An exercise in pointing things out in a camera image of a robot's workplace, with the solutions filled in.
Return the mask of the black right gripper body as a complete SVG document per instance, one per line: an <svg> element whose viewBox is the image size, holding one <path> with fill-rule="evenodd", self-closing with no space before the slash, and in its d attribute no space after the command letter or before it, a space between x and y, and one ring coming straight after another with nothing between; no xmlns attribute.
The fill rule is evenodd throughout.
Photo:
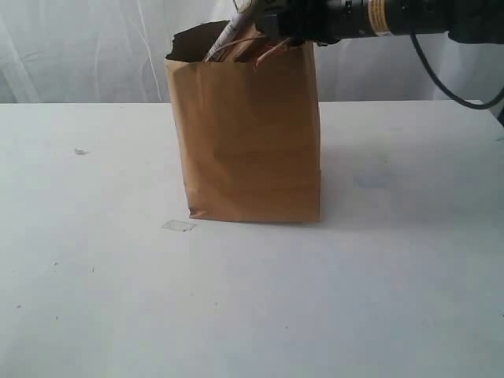
<svg viewBox="0 0 504 378"><path fill-rule="evenodd" d="M265 1L254 26L271 39L332 45L345 38L344 1Z"/></svg>

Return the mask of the black covered right arm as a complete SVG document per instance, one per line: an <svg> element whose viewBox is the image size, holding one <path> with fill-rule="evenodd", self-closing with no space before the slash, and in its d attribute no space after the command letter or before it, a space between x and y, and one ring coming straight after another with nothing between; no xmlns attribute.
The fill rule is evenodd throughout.
<svg viewBox="0 0 504 378"><path fill-rule="evenodd" d="M457 43L502 44L503 2L474 0L272 1L256 16L278 39L335 44L342 39L447 33Z"/></svg>

